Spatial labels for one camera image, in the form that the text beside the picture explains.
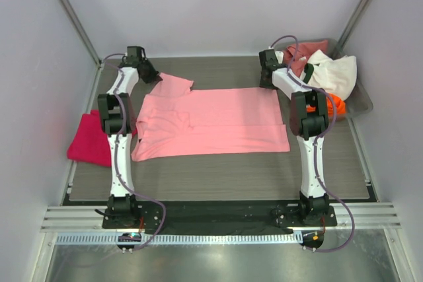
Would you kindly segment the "light pink t shirt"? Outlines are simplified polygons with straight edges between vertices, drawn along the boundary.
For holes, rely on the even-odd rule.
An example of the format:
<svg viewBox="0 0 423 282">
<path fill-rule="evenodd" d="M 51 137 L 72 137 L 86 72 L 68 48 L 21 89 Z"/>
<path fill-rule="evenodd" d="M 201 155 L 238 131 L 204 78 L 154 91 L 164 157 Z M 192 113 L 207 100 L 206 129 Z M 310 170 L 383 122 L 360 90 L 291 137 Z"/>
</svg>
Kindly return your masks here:
<svg viewBox="0 0 423 282">
<path fill-rule="evenodd" d="M 137 117 L 132 160 L 290 150 L 276 91 L 196 90 L 194 81 L 160 76 Z"/>
</svg>

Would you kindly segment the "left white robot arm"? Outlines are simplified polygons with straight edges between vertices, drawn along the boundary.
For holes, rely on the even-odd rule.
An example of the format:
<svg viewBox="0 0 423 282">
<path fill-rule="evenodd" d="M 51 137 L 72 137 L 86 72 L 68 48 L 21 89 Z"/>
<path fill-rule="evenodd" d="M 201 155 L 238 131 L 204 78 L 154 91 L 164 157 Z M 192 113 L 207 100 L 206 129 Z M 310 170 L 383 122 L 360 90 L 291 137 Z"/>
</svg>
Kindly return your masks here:
<svg viewBox="0 0 423 282">
<path fill-rule="evenodd" d="M 104 229 L 132 229 L 141 224 L 132 180 L 130 147 L 135 133 L 135 114 L 131 94 L 139 81 L 146 84 L 160 81 L 159 72 L 147 58 L 141 46 L 128 46 L 126 53 L 114 53 L 104 58 L 106 65 L 111 57 L 121 57 L 116 80 L 110 89 L 97 96 L 100 126 L 106 134 L 111 154 L 112 185 L 103 216 Z"/>
</svg>

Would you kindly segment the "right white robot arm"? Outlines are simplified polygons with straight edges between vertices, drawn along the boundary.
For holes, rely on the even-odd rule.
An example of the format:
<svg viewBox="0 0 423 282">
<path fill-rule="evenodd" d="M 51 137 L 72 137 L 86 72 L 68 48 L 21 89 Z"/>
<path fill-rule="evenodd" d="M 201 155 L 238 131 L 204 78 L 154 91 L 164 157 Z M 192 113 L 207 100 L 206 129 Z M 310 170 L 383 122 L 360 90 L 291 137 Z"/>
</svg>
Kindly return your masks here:
<svg viewBox="0 0 423 282">
<path fill-rule="evenodd" d="M 323 177 L 323 141 L 329 128 L 327 94 L 301 81 L 283 64 L 283 53 L 268 48 L 259 54 L 260 86 L 276 88 L 290 100 L 289 127 L 301 157 L 301 187 L 297 217 L 313 226 L 329 214 L 329 195 Z"/>
</svg>

